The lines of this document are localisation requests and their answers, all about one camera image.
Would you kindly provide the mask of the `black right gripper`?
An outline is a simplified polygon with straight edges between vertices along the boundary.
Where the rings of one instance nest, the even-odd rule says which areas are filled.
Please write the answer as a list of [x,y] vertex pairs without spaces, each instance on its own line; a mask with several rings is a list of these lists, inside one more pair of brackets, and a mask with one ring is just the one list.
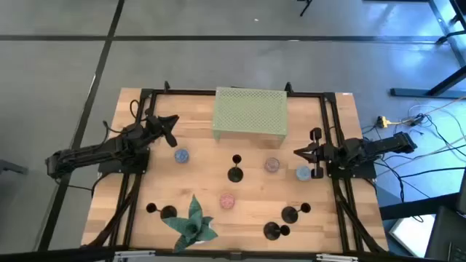
[[315,167],[311,171],[311,178],[318,179],[323,178],[324,170],[321,166],[321,162],[325,162],[327,171],[332,173],[333,171],[340,168],[337,162],[338,149],[331,143],[320,144],[320,139],[323,136],[323,132],[319,127],[313,128],[309,132],[311,143],[303,148],[294,150],[294,154],[305,159],[308,163],[314,163]]

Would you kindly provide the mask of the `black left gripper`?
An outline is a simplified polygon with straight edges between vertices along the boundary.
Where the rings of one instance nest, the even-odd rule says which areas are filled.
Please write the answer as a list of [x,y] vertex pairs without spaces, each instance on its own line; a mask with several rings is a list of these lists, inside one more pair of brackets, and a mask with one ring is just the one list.
[[146,119],[146,128],[152,135],[156,135],[157,137],[164,136],[171,147],[176,147],[178,142],[172,134],[172,130],[178,120],[179,115],[148,116]]

